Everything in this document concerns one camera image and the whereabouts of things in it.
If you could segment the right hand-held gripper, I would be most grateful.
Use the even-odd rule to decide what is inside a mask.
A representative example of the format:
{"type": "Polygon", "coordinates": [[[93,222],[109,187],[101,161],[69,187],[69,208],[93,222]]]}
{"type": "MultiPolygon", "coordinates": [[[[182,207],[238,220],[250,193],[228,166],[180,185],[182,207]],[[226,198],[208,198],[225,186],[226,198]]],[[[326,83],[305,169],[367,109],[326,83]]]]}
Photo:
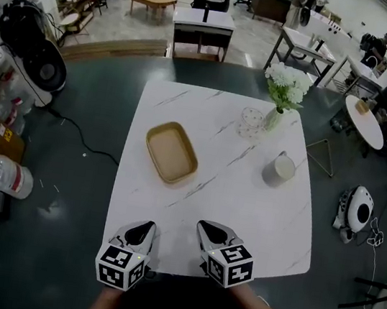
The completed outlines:
{"type": "Polygon", "coordinates": [[[196,230],[209,277],[224,288],[253,280],[254,259],[235,231],[205,220],[197,222],[196,230]]]}

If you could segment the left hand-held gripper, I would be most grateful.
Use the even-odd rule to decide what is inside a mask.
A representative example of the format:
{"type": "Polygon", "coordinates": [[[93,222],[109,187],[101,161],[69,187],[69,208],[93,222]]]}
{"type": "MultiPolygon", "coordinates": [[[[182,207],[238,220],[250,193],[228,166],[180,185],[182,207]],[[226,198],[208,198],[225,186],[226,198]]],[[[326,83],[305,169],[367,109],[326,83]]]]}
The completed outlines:
{"type": "Polygon", "coordinates": [[[125,291],[139,282],[145,276],[147,255],[156,232],[154,221],[137,221],[120,227],[110,244],[103,243],[96,255],[97,280],[125,291]]]}

